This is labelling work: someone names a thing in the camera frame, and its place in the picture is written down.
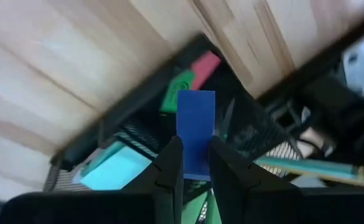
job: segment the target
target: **sticky note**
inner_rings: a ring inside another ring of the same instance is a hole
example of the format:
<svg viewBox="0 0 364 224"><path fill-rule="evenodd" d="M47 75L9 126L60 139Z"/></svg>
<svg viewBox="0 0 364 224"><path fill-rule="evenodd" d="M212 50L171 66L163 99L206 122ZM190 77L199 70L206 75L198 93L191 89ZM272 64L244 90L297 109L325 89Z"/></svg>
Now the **sticky note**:
<svg viewBox="0 0 364 224"><path fill-rule="evenodd" d="M150 163L149 159L124 145L117 153L82 177L80 182L93 190L119 190Z"/></svg>
<svg viewBox="0 0 364 224"><path fill-rule="evenodd" d="M186 70L175 77L168 86L164 101L162 102L161 111L175 113L177 110L177 93L179 90L189 90L193 85L195 74L191 70Z"/></svg>
<svg viewBox="0 0 364 224"><path fill-rule="evenodd" d="M201 86L211 77L212 73L219 66L221 60L211 51L208 51L192 64L195 74L191 90L199 90Z"/></svg>
<svg viewBox="0 0 364 224"><path fill-rule="evenodd" d="M215 129L215 92L180 90L176 131L184 150L184 177L210 180L208 149Z"/></svg>

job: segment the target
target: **wood grain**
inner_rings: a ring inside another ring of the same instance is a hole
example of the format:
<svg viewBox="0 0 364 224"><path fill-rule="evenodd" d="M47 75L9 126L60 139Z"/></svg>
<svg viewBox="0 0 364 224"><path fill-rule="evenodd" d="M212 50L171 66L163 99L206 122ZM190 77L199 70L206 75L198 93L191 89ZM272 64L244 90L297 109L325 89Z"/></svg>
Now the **wood grain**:
<svg viewBox="0 0 364 224"><path fill-rule="evenodd" d="M364 19L364 0L0 0L0 200L204 32L259 96Z"/></svg>

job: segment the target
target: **black mesh organizer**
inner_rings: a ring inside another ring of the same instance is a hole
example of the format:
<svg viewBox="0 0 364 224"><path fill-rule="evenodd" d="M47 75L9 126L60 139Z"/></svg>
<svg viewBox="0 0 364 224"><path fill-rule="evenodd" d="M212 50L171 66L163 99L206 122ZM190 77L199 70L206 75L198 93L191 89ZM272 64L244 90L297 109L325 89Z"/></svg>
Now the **black mesh organizer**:
<svg viewBox="0 0 364 224"><path fill-rule="evenodd" d="M269 156L299 159L301 155L294 140L245 91L220 51L204 35L199 35L55 155L44 190L88 190L83 185L71 184L69 172L96 148L105 148L114 140L126 143L151 160L155 159L176 134L175 114L159 112L167 85L209 50L218 55L222 63L201 89L215 91L217 124L222 122L228 104L235 99L226 143L252 160L266 153ZM274 170L274 173L285 174L281 170ZM184 203L209 188L210 183L185 180Z"/></svg>

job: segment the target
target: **pink sticky note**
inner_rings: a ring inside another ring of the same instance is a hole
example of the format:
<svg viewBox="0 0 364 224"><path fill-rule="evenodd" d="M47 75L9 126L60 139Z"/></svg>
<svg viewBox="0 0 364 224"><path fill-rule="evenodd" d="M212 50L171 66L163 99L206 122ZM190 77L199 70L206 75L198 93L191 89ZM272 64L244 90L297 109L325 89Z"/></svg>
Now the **pink sticky note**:
<svg viewBox="0 0 364 224"><path fill-rule="evenodd" d="M192 64L195 79L191 90L199 90L219 66L221 60L211 51L208 51Z"/></svg>

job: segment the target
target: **blue paper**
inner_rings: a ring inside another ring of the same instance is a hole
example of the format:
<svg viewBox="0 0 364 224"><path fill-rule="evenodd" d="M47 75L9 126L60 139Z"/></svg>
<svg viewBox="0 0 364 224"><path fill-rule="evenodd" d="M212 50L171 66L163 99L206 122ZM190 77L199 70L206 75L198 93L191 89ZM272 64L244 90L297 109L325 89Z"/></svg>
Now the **blue paper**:
<svg viewBox="0 0 364 224"><path fill-rule="evenodd" d="M151 161L124 146L82 177L81 183L93 190L119 190L137 177Z"/></svg>
<svg viewBox="0 0 364 224"><path fill-rule="evenodd" d="M215 130L215 92L180 90L176 130L184 147L184 177L209 181L208 150Z"/></svg>

